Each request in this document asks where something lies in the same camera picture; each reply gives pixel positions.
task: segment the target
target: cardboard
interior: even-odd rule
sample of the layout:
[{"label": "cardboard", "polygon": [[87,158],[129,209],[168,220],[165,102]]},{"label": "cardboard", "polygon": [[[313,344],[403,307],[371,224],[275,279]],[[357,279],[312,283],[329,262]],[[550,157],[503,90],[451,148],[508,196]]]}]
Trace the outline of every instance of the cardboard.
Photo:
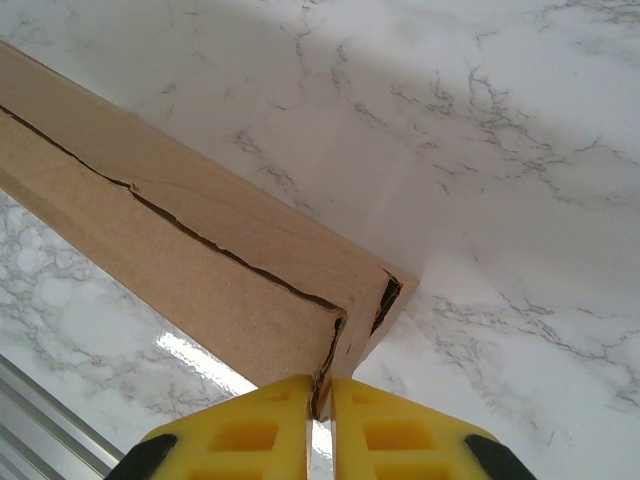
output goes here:
[{"label": "cardboard", "polygon": [[258,386],[350,377],[417,287],[12,47],[0,45],[0,187]]}]

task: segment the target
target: torn cardboard edge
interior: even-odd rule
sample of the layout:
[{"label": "torn cardboard edge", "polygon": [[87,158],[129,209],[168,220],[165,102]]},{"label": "torn cardboard edge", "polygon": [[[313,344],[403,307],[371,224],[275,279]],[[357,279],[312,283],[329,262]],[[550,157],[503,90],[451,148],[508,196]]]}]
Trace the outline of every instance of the torn cardboard edge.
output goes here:
[{"label": "torn cardboard edge", "polygon": [[[327,379],[351,376],[397,318],[415,279],[6,44],[0,58],[3,109],[15,120],[209,250],[333,312],[333,336],[313,372],[317,416]],[[164,176],[155,171],[157,158],[169,168]],[[180,181],[182,189],[155,188]],[[192,190],[201,194],[195,200]],[[206,228],[218,224],[219,230]],[[247,232],[258,232],[265,241],[247,242]],[[318,256],[324,261],[309,261]]]}]

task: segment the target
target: marble surface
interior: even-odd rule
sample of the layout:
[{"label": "marble surface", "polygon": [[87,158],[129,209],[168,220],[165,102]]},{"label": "marble surface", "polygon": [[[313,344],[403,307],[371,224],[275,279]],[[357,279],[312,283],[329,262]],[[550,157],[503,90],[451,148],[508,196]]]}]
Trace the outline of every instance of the marble surface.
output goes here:
[{"label": "marble surface", "polygon": [[[357,378],[487,428],[540,479],[635,478],[640,2],[0,12],[6,41],[422,279]],[[2,211],[2,352],[120,448],[251,388]]]}]

